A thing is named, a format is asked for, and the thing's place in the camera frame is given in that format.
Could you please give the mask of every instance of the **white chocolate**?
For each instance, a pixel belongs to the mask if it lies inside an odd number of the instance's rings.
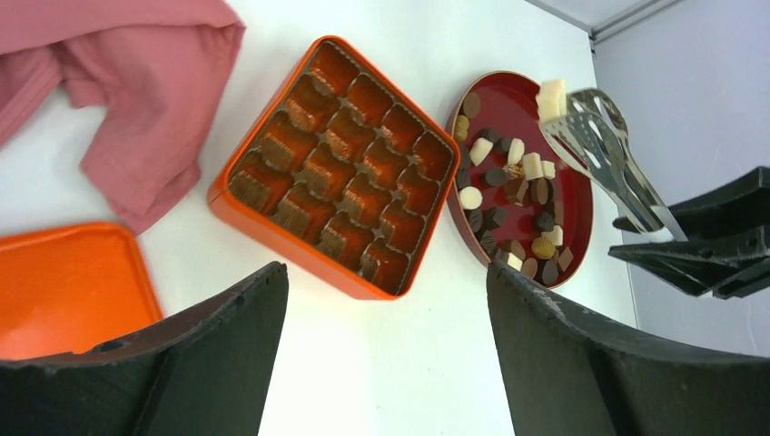
[[[539,179],[543,176],[543,165],[540,163],[540,155],[537,153],[524,154],[521,158],[524,166],[524,178],[527,181]]]
[[[547,179],[556,178],[556,166],[551,161],[541,161],[543,164],[543,177]]]
[[[567,84],[563,79],[547,80],[540,84],[535,96],[541,123],[567,114]]]
[[[541,235],[544,238],[548,238],[557,247],[560,247],[564,244],[564,229],[562,229],[560,225],[555,225],[554,230],[550,232],[543,232]]]
[[[487,138],[477,139],[473,146],[470,147],[470,161],[474,165],[479,166],[487,158],[489,152],[492,151],[492,145],[494,144]]]
[[[510,148],[508,149],[508,165],[515,165],[521,161],[521,156],[524,155],[524,141],[514,138],[510,142]]]
[[[521,271],[521,265],[524,264],[524,261],[519,259],[516,254],[509,253],[508,254],[508,265],[510,265],[511,268],[513,268],[516,271]]]
[[[479,188],[473,186],[462,188],[459,192],[459,205],[466,211],[478,209],[483,199]]]

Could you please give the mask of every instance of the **round tray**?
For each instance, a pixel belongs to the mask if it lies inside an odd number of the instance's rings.
[[[539,153],[542,159],[556,164],[556,178],[552,181],[555,188],[554,200],[561,201],[564,205],[564,223],[562,225],[564,244],[558,247],[558,250],[561,252],[569,247],[575,257],[569,267],[559,275],[558,280],[549,286],[554,288],[572,276],[586,255],[594,217],[594,204],[590,180],[562,162],[551,150],[540,132],[538,105],[535,102],[535,95],[539,89],[539,84],[531,79],[508,71],[497,71],[483,75],[460,98],[457,108],[450,116],[448,128],[449,133],[453,134],[462,102],[469,93],[475,93],[480,97],[481,110],[476,117],[470,119],[468,139],[458,142],[458,146],[469,150],[473,142],[479,137],[481,129],[493,128],[503,136],[519,138],[524,141],[525,153]],[[531,242],[539,236],[532,226],[532,219],[542,211],[544,206],[511,204],[506,200],[503,188],[489,188],[481,180],[482,175],[488,169],[495,166],[502,167],[506,160],[506,155],[496,153],[493,150],[481,165],[470,166],[470,182],[479,188],[483,194],[482,211],[497,206],[503,207],[508,212],[508,218],[503,225],[492,231],[498,244],[506,240],[519,241],[527,251],[527,257],[530,257],[532,256]],[[452,184],[448,203],[449,211],[458,226],[462,239],[482,264],[489,265],[489,256],[481,248],[479,241],[471,231],[465,212],[459,204],[456,183]]]

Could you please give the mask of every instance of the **orange box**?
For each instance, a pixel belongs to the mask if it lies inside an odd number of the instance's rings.
[[[114,223],[0,238],[0,359],[87,352],[163,318],[133,235]]]
[[[455,142],[361,54],[317,40],[209,190],[220,219],[352,297],[414,281]]]

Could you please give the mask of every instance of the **pink cloth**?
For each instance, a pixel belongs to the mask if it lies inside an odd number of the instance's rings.
[[[221,0],[0,1],[0,145],[60,83],[106,104],[81,169],[135,233],[200,177],[244,27]]]

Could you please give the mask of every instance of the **tabletop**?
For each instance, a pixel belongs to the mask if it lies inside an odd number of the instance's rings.
[[[217,292],[276,253],[218,221],[205,193],[313,40],[339,35],[440,125],[493,70],[595,86],[587,34],[523,0],[230,0],[248,30],[200,156],[202,179],[139,237],[166,315]],[[0,234],[113,220],[77,165],[104,109],[56,90],[0,149]],[[557,291],[636,325],[616,206],[594,190],[587,256]],[[510,435],[489,324],[485,268],[446,205],[413,288],[395,302],[353,300],[289,265],[290,296],[260,435]]]

